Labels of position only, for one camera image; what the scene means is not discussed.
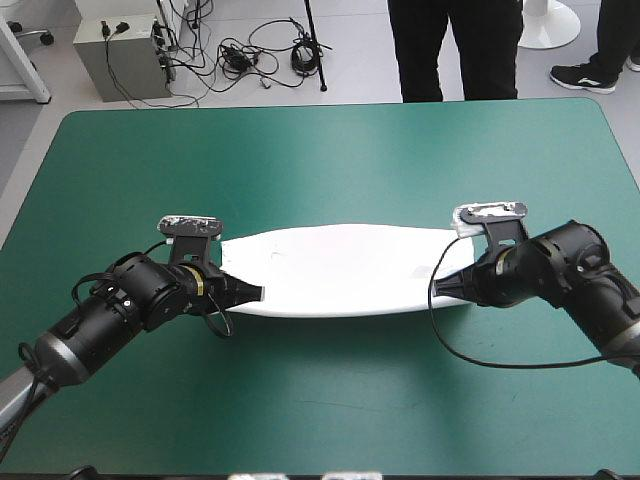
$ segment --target black pants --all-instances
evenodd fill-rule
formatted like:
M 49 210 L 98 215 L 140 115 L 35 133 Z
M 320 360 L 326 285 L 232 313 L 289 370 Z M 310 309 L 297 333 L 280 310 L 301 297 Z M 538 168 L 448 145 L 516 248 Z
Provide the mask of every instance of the black pants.
M 630 55 L 640 56 L 640 0 L 602 0 L 598 53 L 591 64 L 603 80 L 615 82 Z
M 405 102 L 442 101 L 438 54 L 449 19 L 460 51 L 465 98 L 518 96 L 516 53 L 522 35 L 521 0 L 388 2 Z

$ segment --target metal box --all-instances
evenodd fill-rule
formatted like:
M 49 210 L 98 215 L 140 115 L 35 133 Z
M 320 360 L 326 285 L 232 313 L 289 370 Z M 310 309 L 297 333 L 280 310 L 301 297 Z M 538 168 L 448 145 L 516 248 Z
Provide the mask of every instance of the metal box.
M 127 22 L 129 30 L 116 33 L 108 42 L 102 36 L 104 20 L 111 33 L 120 22 Z M 153 32 L 155 15 L 130 15 L 94 20 L 83 20 L 73 41 L 89 76 L 105 102 L 130 99 L 166 98 L 171 96 L 167 87 L 167 71 Z

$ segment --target cart wheel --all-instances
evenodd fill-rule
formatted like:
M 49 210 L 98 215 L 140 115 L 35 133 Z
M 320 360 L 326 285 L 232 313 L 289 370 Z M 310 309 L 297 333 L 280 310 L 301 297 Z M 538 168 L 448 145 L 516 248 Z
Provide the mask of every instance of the cart wheel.
M 54 38 L 50 33 L 43 33 L 40 35 L 40 43 L 43 45 L 51 45 L 53 44 Z
M 22 24 L 18 22 L 7 22 L 9 25 L 9 30 L 13 33 L 20 33 L 22 31 Z

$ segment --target sneaker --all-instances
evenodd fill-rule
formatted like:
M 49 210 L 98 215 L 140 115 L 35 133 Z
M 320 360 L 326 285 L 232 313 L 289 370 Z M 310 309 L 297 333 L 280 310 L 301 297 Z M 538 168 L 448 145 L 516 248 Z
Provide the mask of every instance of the sneaker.
M 556 65 L 551 69 L 549 76 L 555 83 L 570 90 L 588 90 L 603 94 L 613 93 L 616 90 L 616 82 L 598 80 L 588 63 L 573 67 Z
M 640 57 L 627 58 L 627 67 L 634 72 L 640 72 Z

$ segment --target electrical box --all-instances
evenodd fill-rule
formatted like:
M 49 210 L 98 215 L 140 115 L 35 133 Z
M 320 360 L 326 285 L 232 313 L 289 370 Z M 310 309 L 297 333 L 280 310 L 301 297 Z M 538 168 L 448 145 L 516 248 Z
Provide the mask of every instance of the electrical box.
M 128 23 L 130 28 L 110 35 L 107 41 L 102 36 L 101 20 L 107 23 L 111 34 L 120 22 Z M 168 83 L 173 73 L 157 44 L 155 15 L 101 20 L 83 20 L 73 44 L 102 99 L 121 101 L 126 100 L 125 95 L 129 99 L 170 97 Z
M 154 14 L 160 25 L 170 28 L 180 38 L 182 17 L 187 7 L 186 0 L 75 0 L 83 20 L 104 20 L 105 17 L 116 15 L 144 15 Z M 173 36 L 167 29 L 162 30 L 165 45 L 170 49 L 177 46 Z

